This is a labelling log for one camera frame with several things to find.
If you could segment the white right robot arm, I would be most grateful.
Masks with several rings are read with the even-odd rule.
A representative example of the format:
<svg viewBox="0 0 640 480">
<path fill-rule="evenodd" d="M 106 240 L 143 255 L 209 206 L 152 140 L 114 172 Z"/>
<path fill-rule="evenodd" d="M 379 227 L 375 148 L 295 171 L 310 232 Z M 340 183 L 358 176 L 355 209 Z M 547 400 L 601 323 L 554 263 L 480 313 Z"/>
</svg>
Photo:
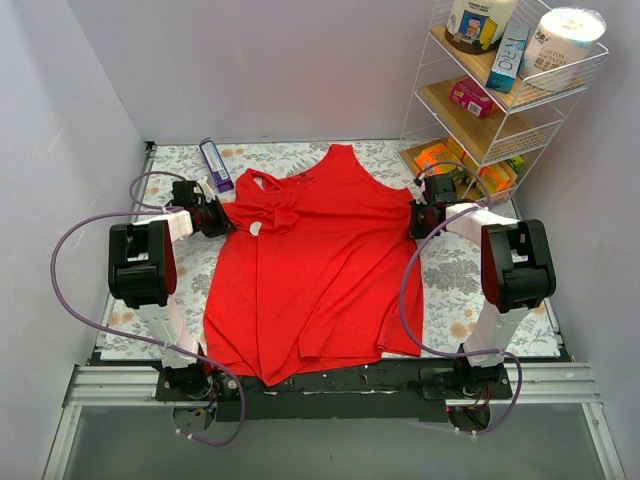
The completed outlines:
<svg viewBox="0 0 640 480">
<path fill-rule="evenodd" d="M 474 331 L 444 368 L 420 371 L 427 399 L 471 398 L 497 390 L 509 394 L 505 352 L 518 326 L 556 290 L 544 225 L 514 220 L 457 196 L 452 175 L 421 174 L 423 198 L 410 203 L 409 234 L 428 239 L 446 231 L 480 248 L 484 305 Z"/>
</svg>

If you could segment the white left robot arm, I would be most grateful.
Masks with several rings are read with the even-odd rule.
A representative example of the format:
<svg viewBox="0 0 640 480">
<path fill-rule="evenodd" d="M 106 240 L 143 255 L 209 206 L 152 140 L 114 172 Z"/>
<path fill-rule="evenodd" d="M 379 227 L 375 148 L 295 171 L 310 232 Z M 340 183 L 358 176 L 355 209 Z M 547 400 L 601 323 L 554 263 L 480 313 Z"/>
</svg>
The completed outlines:
<svg viewBox="0 0 640 480">
<path fill-rule="evenodd" d="M 167 387 L 200 400 L 211 392 L 213 377 L 194 357 L 204 352 L 175 300 L 173 245 L 198 232 L 208 238 L 225 235 L 235 226 L 205 178 L 175 181 L 169 205 L 179 210 L 110 228 L 108 285 L 111 295 L 136 311 L 160 342 L 160 372 Z"/>
</svg>

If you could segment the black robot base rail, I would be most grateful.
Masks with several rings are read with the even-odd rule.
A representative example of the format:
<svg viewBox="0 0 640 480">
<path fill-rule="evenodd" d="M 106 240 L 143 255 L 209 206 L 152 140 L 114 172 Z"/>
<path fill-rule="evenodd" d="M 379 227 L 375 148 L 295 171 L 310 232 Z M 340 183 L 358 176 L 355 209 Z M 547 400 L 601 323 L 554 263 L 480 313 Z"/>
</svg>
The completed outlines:
<svg viewBox="0 0 640 480">
<path fill-rule="evenodd" d="M 242 377 L 247 420 L 393 419 L 446 422 L 445 403 L 512 398 L 505 370 L 486 387 L 457 382 L 454 362 L 385 359 L 369 367 L 296 374 L 273 386 Z"/>
</svg>

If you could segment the red tank top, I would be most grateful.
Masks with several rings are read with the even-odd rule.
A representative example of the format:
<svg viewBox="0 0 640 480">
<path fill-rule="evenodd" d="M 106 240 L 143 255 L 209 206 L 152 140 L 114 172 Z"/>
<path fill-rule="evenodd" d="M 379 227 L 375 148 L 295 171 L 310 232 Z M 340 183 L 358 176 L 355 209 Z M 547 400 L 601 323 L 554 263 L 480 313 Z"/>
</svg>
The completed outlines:
<svg viewBox="0 0 640 480">
<path fill-rule="evenodd" d="M 224 206 L 237 230 L 203 315 L 209 356 L 271 386 L 385 353 L 418 355 L 424 304 L 420 270 L 409 266 L 411 201 L 409 190 L 375 180 L 349 145 L 330 146 L 291 177 L 245 171 Z"/>
</svg>

